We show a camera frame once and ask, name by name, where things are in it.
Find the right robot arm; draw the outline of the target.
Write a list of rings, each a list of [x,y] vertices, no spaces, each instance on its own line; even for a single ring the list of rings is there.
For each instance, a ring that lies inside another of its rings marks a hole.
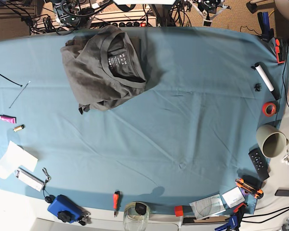
[[[69,14],[61,9],[61,0],[53,0],[52,5],[56,21],[61,26],[76,26],[80,18],[74,15],[87,15],[95,12],[90,0],[66,0],[63,8]]]

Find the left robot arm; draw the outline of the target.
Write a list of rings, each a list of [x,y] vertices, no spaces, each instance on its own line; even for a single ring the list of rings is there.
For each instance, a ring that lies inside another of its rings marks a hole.
[[[221,0],[197,0],[197,3],[205,10],[216,9],[222,4]]]

